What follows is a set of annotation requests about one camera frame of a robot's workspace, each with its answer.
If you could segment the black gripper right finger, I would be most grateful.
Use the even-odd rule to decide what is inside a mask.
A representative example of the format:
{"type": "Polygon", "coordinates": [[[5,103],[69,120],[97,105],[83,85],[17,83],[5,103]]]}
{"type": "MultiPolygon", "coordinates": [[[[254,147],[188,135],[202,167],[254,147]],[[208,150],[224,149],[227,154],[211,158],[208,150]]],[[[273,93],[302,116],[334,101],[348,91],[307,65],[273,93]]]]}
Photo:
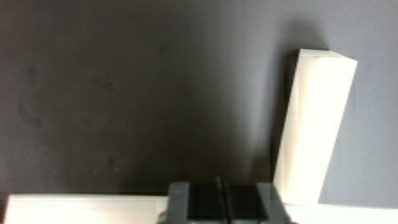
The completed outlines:
{"type": "Polygon", "coordinates": [[[225,186],[229,224],[291,224],[271,183],[225,186]]]}

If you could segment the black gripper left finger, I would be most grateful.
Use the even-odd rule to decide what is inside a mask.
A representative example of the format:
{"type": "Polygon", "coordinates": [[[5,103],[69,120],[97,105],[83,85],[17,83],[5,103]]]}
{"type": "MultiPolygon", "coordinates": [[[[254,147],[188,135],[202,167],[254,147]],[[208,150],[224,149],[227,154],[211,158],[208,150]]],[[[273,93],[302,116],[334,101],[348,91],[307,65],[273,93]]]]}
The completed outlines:
{"type": "Polygon", "coordinates": [[[220,182],[172,182],[158,224],[224,224],[220,182]]]}

